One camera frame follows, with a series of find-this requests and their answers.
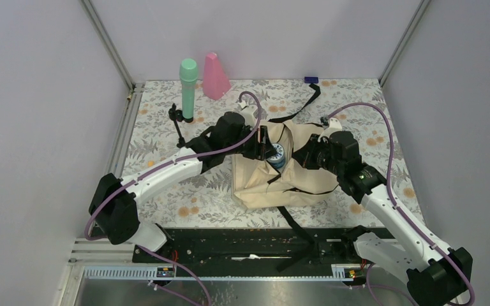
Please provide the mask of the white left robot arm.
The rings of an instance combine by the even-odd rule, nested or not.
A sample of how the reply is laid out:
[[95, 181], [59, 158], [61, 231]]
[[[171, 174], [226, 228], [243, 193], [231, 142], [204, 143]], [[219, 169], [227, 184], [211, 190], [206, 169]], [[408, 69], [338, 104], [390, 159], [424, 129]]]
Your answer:
[[226, 112], [166, 160], [128, 177], [104, 175], [89, 205], [88, 224], [98, 225], [112, 245], [140, 245], [154, 260], [168, 260], [172, 245], [166, 234], [160, 226], [143, 223], [138, 207], [169, 187], [221, 165], [227, 156], [259, 160], [273, 156], [267, 128], [260, 123], [261, 111], [249, 105], [240, 112]]

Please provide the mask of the beige canvas backpack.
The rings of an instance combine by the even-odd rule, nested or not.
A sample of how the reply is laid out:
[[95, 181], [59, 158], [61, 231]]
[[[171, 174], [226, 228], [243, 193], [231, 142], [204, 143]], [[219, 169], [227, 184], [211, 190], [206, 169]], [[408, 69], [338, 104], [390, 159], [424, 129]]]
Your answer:
[[276, 207], [294, 233], [308, 243], [276, 267], [279, 273], [309, 256], [315, 247], [313, 237], [295, 222], [286, 208], [320, 203], [338, 186], [336, 176], [329, 171], [305, 169], [292, 157], [293, 152], [306, 144], [310, 135], [323, 132], [323, 126], [312, 122], [298, 124], [292, 119], [293, 116], [289, 115], [260, 123], [267, 126], [272, 144], [284, 146], [284, 168], [277, 170], [267, 160], [251, 160], [241, 155], [232, 157], [234, 200], [249, 209]]

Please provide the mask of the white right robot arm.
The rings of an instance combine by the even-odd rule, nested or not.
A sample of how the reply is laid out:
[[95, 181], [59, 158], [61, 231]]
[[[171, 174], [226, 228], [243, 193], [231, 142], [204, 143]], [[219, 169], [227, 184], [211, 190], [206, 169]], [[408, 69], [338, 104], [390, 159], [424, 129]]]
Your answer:
[[340, 246], [343, 259], [366, 259], [406, 285], [417, 305], [446, 305], [464, 292], [474, 301], [473, 258], [452, 248], [395, 199], [387, 179], [362, 160], [358, 141], [336, 119], [322, 132], [295, 143], [292, 157], [307, 170], [333, 174], [341, 190], [371, 212], [397, 240], [394, 246], [363, 226], [351, 229]]

